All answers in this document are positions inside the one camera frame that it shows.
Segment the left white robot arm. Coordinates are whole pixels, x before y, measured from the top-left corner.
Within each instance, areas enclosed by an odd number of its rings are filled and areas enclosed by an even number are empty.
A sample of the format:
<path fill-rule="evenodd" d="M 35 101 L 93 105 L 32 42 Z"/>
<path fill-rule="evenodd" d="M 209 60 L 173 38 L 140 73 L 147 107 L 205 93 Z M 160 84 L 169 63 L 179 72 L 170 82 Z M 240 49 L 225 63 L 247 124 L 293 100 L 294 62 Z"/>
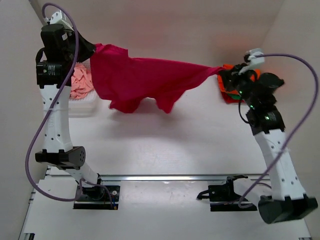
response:
<path fill-rule="evenodd" d="M 84 56 L 78 57 L 75 32 L 59 23 L 42 27 L 40 37 L 44 47 L 36 56 L 36 82 L 44 112 L 44 143 L 35 160 L 66 171 L 77 182 L 83 179 L 87 193 L 99 199 L 105 187 L 86 163 L 85 148 L 73 146 L 69 129 L 69 97 L 75 64 L 87 60 L 95 48 L 91 43 L 81 42 Z"/>

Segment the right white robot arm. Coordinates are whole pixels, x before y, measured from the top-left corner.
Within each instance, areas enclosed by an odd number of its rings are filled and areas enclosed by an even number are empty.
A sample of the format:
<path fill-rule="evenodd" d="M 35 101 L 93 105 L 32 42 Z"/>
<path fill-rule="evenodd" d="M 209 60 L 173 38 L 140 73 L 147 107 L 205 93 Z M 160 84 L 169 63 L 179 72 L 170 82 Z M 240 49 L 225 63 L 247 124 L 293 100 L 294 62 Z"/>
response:
<path fill-rule="evenodd" d="M 239 64 L 232 69 L 223 69 L 219 76 L 225 89 L 237 91 L 249 107 L 246 123 L 261 149 L 271 188 L 240 179 L 226 185 L 224 195 L 229 200 L 242 196 L 250 201 L 266 224 L 303 219 L 318 208 L 318 202 L 307 195 L 287 149 L 285 124 L 274 96 L 285 82 L 270 72 L 240 72 L 245 66 Z"/>

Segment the magenta t shirt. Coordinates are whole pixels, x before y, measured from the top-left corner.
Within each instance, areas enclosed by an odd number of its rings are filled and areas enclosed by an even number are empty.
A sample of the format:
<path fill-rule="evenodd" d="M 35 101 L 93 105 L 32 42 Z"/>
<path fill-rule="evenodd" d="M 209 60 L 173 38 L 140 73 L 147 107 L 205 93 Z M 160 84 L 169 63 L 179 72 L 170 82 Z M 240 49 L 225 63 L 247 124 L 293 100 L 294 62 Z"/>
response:
<path fill-rule="evenodd" d="M 90 58 L 92 83 L 98 96 L 110 101 L 110 109 L 133 113 L 145 98 L 169 114 L 188 90 L 219 74 L 221 66 L 167 59 L 130 57 L 129 51 L 112 44 L 97 43 Z"/>

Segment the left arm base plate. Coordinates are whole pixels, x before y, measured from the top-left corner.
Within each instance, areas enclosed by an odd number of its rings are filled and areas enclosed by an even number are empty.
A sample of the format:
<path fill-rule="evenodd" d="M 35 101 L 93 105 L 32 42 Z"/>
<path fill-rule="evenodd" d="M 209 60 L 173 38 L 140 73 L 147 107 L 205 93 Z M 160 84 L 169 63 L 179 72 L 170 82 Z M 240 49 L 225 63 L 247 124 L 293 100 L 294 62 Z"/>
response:
<path fill-rule="evenodd" d="M 110 196 L 103 187 L 82 187 L 80 197 L 73 203 L 75 210 L 118 210 L 121 193 L 120 185 L 103 184 L 109 191 Z"/>

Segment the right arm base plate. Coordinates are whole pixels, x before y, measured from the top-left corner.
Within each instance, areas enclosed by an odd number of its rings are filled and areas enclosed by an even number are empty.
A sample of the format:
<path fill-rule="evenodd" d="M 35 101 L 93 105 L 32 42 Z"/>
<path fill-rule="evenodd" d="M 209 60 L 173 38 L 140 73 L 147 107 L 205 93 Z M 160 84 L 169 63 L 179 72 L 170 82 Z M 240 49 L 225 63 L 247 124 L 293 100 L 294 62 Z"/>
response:
<path fill-rule="evenodd" d="M 201 201 L 208 199 L 211 212 L 254 212 L 257 207 L 251 202 L 243 203 L 245 208 L 238 205 L 240 195 L 234 192 L 234 181 L 238 179 L 248 179 L 245 175 L 228 176 L 222 183 L 212 183 L 208 189 L 201 191 L 196 199 Z"/>

